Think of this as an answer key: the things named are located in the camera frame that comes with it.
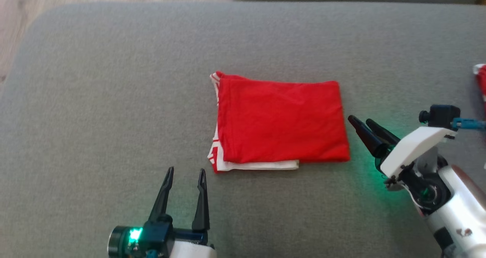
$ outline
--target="red t-shirt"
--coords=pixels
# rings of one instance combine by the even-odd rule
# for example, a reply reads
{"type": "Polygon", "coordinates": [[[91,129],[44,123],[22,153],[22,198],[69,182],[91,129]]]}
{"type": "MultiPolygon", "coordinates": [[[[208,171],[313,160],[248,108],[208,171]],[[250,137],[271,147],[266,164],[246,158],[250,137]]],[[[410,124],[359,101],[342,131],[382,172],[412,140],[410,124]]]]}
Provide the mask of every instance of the red t-shirt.
{"type": "Polygon", "coordinates": [[[486,65],[483,65],[483,67],[479,68],[476,79],[478,80],[479,88],[481,89],[481,93],[483,94],[484,110],[486,111],[486,65]]]}
{"type": "Polygon", "coordinates": [[[218,132],[234,163],[348,161],[339,84],[220,76],[218,132]]]}

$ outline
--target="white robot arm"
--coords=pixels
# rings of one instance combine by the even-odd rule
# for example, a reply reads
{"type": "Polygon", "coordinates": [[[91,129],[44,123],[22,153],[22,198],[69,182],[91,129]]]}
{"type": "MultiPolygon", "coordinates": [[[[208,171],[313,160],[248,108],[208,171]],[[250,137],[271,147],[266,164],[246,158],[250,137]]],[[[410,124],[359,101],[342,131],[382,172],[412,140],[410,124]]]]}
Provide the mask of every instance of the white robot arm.
{"type": "Polygon", "coordinates": [[[421,121],[438,127],[420,127],[401,140],[371,119],[369,128],[355,116],[348,120],[388,177],[387,188],[409,192],[443,257],[486,257],[486,195],[436,147],[455,138],[460,110],[433,105],[431,113],[421,121]]]}

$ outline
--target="white plastic part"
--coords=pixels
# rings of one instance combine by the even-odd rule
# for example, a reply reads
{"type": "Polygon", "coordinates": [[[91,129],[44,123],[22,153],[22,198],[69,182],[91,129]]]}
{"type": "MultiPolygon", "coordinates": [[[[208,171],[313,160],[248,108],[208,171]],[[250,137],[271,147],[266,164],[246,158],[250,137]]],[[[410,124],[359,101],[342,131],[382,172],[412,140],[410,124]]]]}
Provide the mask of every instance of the white plastic part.
{"type": "Polygon", "coordinates": [[[170,258],[216,258],[216,251],[208,246],[175,241],[170,258]]]}
{"type": "Polygon", "coordinates": [[[479,73],[479,69],[481,69],[481,67],[485,66],[486,64],[476,64],[473,68],[472,68],[472,72],[477,75],[479,73]]]}
{"type": "Polygon", "coordinates": [[[398,177],[401,166],[410,165],[415,159],[441,142],[446,135],[455,136],[456,132],[446,128],[420,127],[400,140],[381,165],[387,177],[398,177]]]}

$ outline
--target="white fabric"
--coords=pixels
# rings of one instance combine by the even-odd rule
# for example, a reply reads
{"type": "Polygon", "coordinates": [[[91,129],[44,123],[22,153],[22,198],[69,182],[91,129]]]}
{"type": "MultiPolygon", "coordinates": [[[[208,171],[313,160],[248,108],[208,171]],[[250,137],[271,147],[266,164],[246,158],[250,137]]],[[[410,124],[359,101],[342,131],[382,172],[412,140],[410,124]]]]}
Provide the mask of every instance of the white fabric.
{"type": "Polygon", "coordinates": [[[476,64],[472,67],[472,73],[474,73],[476,76],[477,74],[479,74],[479,69],[481,69],[483,66],[485,66],[486,64],[476,64]]]}
{"type": "MultiPolygon", "coordinates": [[[[219,76],[216,73],[210,76],[211,82],[216,91],[216,99],[219,102],[219,76]]],[[[217,171],[229,171],[233,169],[240,170],[294,170],[299,168],[298,160],[278,161],[278,162],[255,162],[255,163],[233,163],[223,160],[224,151],[218,137],[218,124],[216,123],[216,130],[212,140],[210,153],[208,159],[213,165],[213,169],[217,171]]]]}
{"type": "Polygon", "coordinates": [[[170,258],[216,258],[216,251],[208,246],[175,241],[170,258]]]}

